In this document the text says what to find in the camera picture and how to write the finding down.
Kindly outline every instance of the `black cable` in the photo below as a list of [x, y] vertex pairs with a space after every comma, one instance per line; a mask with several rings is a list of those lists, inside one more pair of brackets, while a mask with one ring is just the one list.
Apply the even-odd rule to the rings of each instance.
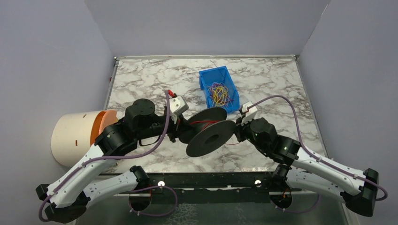
[[155, 142], [153, 142], [153, 143], [150, 143], [150, 144], [142, 144], [141, 140], [139, 140], [139, 141], [138, 141], [138, 143], [139, 143], [139, 146], [142, 146], [142, 147], [144, 147], [144, 146], [148, 146], [148, 145], [155, 144], [156, 142], [158, 142], [158, 141], [159, 141], [159, 139], [160, 139], [160, 138], [161, 138], [161, 136], [159, 135], [159, 136], [158, 136], [158, 139], [156, 139], [156, 141], [155, 141]]

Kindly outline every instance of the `spool center hole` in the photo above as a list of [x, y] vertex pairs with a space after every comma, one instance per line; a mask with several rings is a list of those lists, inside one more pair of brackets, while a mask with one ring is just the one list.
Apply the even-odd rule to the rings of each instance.
[[214, 142], [215, 140], [217, 140], [218, 137], [219, 137], [219, 135], [213, 135], [213, 136], [209, 137], [209, 138], [205, 141], [205, 144], [210, 144], [210, 143]]

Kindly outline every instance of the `table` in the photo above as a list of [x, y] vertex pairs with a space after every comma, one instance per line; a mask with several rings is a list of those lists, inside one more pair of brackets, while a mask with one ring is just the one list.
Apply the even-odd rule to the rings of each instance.
[[[206, 100], [199, 86], [199, 71], [226, 66], [240, 95], [240, 102], [257, 102], [270, 95], [283, 95], [294, 104], [304, 143], [325, 155], [314, 117], [294, 58], [169, 58], [119, 60], [110, 91], [108, 109], [117, 110], [118, 118], [139, 98], [153, 101], [161, 115], [165, 105], [164, 90], [171, 89], [184, 97], [189, 110], [185, 118], [206, 108]], [[273, 98], [258, 106], [257, 118], [264, 117], [275, 125], [279, 134], [297, 139], [291, 108], [283, 99]], [[235, 120], [239, 114], [229, 114]], [[156, 138], [147, 139], [143, 144]], [[236, 143], [233, 136], [227, 143]], [[150, 150], [138, 147], [128, 155]], [[277, 163], [260, 154], [249, 142], [224, 145], [202, 157], [191, 158], [185, 153], [186, 144], [165, 138], [152, 154], [138, 159], [121, 160], [106, 173], [123, 173], [133, 165], [142, 166], [147, 173], [177, 172], [250, 172], [272, 171]]]

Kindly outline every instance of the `gray floor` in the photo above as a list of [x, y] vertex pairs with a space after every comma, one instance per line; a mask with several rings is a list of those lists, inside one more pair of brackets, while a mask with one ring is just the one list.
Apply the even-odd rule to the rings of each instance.
[[[308, 209], [316, 195], [294, 195], [293, 210]], [[347, 225], [341, 204], [323, 197], [319, 206], [306, 214], [283, 213], [272, 204], [181, 204], [167, 217], [137, 216], [129, 213], [127, 197], [113, 197], [99, 202], [81, 216], [78, 225]], [[170, 206], [155, 205], [147, 210], [161, 213]]]

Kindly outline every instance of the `white cylinder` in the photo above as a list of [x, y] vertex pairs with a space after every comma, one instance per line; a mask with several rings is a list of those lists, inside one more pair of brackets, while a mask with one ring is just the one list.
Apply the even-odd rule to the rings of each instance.
[[55, 125], [51, 151], [62, 165], [72, 167], [90, 149], [103, 128], [117, 122], [116, 111], [66, 114]]

